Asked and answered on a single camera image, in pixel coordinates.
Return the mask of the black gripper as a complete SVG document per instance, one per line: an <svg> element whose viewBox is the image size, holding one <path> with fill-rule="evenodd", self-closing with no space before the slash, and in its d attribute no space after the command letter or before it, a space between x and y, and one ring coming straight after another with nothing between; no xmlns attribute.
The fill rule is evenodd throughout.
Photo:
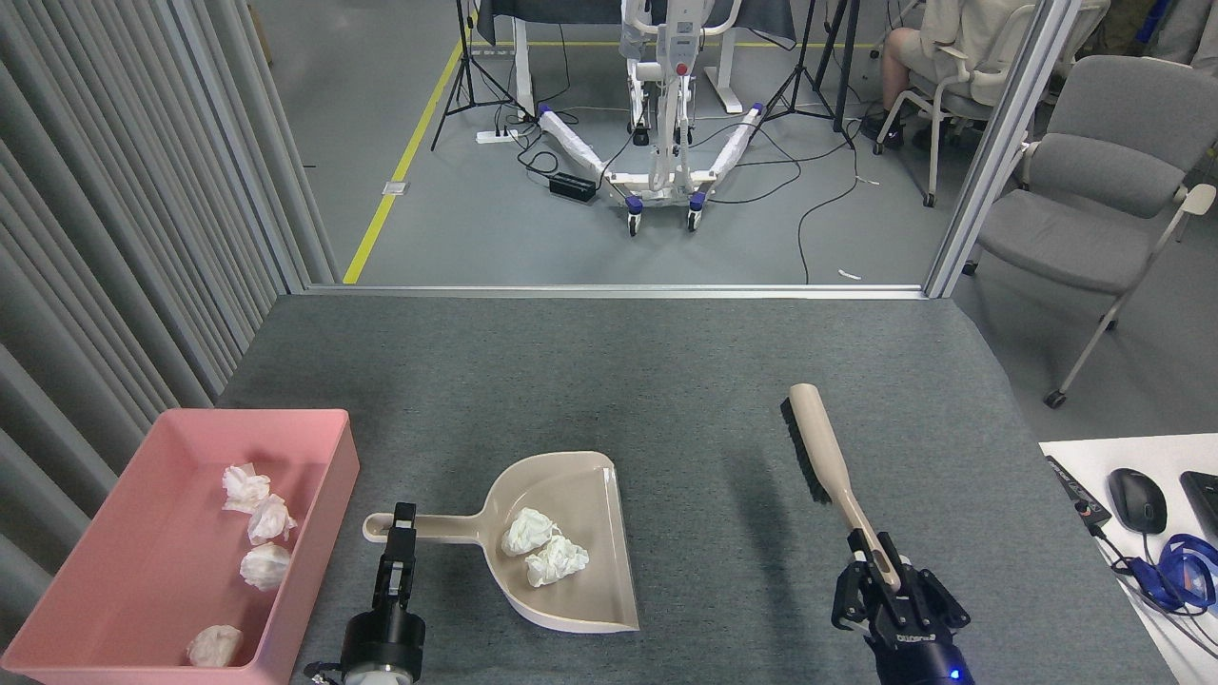
<svg viewBox="0 0 1218 685"><path fill-rule="evenodd" d="M864 530L855 528L847 538L853 559L836 578L834 607L831 623L843 633L868 617L868 590L865 581L875 580L875 551ZM865 641L875 655L875 670L882 684L972 684L973 675L961 650L952 642L954 633L970 625L970 613L931 569L917 570L903 556L888 533L879 533L879 547L892 561L901 607L914 612L903 626L879 613L870 620Z"/></svg>
<svg viewBox="0 0 1218 685"><path fill-rule="evenodd" d="M374 611L347 623L341 647L343 679L419 679L425 620L407 612L415 567L417 507L397 502L390 528L390 555L378 566Z"/></svg>

